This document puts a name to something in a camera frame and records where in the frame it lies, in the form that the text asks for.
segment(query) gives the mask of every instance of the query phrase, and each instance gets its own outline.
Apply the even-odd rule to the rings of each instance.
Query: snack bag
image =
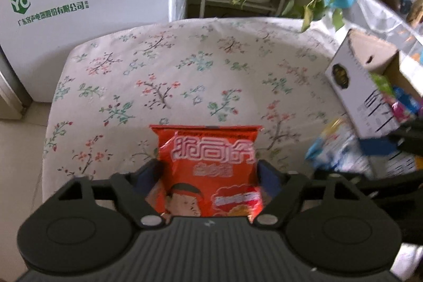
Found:
[[[248,216],[262,208],[253,143],[260,126],[150,126],[159,136],[159,159],[167,163],[164,202],[171,216]]]
[[[394,90],[392,89],[392,86],[389,83],[388,78],[386,78],[385,76],[381,76],[380,74],[377,74],[377,73],[371,73],[370,77],[373,79],[373,82],[376,84],[379,91],[382,91],[391,97],[395,97]]]
[[[402,88],[394,86],[395,97],[412,114],[417,114],[420,110],[420,104],[411,95],[407,94]]]
[[[381,94],[383,100],[391,106],[392,113],[400,124],[415,118],[415,116],[409,112],[405,105],[403,105],[396,98],[391,97],[385,93]]]

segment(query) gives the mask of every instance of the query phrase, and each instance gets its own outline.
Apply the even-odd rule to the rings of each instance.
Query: plastic bag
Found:
[[[263,208],[253,143],[260,126],[150,126],[159,136],[163,202],[171,216],[248,216]]]
[[[379,91],[382,91],[383,93],[391,97],[395,97],[394,90],[392,89],[392,86],[388,78],[377,73],[371,73],[370,76],[373,79],[373,82],[376,84]]]
[[[392,113],[395,116],[398,123],[404,123],[408,120],[414,119],[415,115],[409,112],[409,110],[398,101],[395,97],[391,97],[388,94],[381,93],[383,100],[391,106]]]
[[[373,172],[351,124],[345,119],[330,123],[309,148],[306,160],[314,169],[362,173],[373,178]]]

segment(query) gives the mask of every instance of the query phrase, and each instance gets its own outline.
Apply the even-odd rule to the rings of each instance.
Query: open cardboard box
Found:
[[[326,70],[326,77],[342,101],[359,138],[377,138],[398,128],[391,107],[385,103],[370,73],[383,74],[392,85],[399,86],[417,100],[419,92],[401,73],[401,52],[384,40],[357,29],[351,29]],[[420,66],[419,75],[423,74]],[[375,176],[412,172],[414,156],[395,153],[369,158]]]

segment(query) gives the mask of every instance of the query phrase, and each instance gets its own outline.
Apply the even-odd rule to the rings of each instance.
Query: flower pattern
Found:
[[[150,110],[153,110],[154,107],[160,107],[162,106],[162,109],[168,108],[170,109],[171,106],[168,104],[166,99],[172,98],[173,94],[170,93],[170,90],[178,88],[181,83],[178,81],[174,81],[171,86],[168,86],[167,82],[164,83],[155,83],[154,80],[156,79],[156,76],[151,73],[149,74],[149,80],[148,81],[137,81],[135,84],[140,86],[145,86],[144,90],[142,91],[142,94],[144,96],[148,96],[150,94],[153,95],[153,99],[149,100],[147,103],[144,104],[145,107],[149,108]]]
[[[116,117],[119,120],[119,124],[126,124],[129,119],[135,118],[135,116],[128,115],[126,111],[132,107],[133,102],[126,102],[124,105],[121,106],[121,103],[117,103],[114,106],[109,104],[107,108],[101,107],[99,112],[104,113],[107,112],[109,117],[103,120],[104,126],[109,124],[109,120]]]
[[[210,115],[217,115],[219,122],[225,122],[229,114],[238,115],[238,109],[231,107],[231,103],[238,102],[241,99],[239,95],[241,92],[241,89],[223,90],[220,105],[216,102],[209,102]]]
[[[181,60],[181,63],[176,65],[176,67],[180,70],[183,66],[194,64],[197,66],[197,71],[209,70],[213,66],[213,60],[207,60],[207,57],[210,57],[212,54],[199,51],[198,54],[192,54],[190,57]]]
[[[71,89],[70,86],[65,87],[66,84],[70,83],[71,81],[74,81],[75,78],[70,78],[69,76],[66,76],[63,81],[58,82],[56,92],[54,93],[53,102],[63,99],[63,96],[66,95],[69,90]]]
[[[150,124],[259,124],[259,158],[306,169],[310,139],[344,113],[324,76],[337,43],[316,25],[300,33],[296,20],[197,19],[79,45],[54,94],[44,199],[69,178],[105,179],[157,157]]]
[[[111,66],[112,64],[116,62],[122,62],[120,59],[113,59],[112,57],[113,52],[111,53],[104,53],[104,56],[102,58],[95,58],[90,62],[90,65],[92,66],[87,67],[86,71],[88,71],[89,75],[95,75],[95,74],[107,74],[111,72]]]

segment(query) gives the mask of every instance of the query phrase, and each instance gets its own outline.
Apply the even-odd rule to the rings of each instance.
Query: shelf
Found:
[[[207,4],[212,4],[215,6],[220,7],[230,7],[230,8],[240,8],[240,6],[233,5],[230,0],[206,0]],[[269,3],[254,3],[246,1],[242,10],[252,10],[253,12],[260,12],[260,13],[268,13],[272,12],[272,14],[276,11],[276,7],[273,4]]]

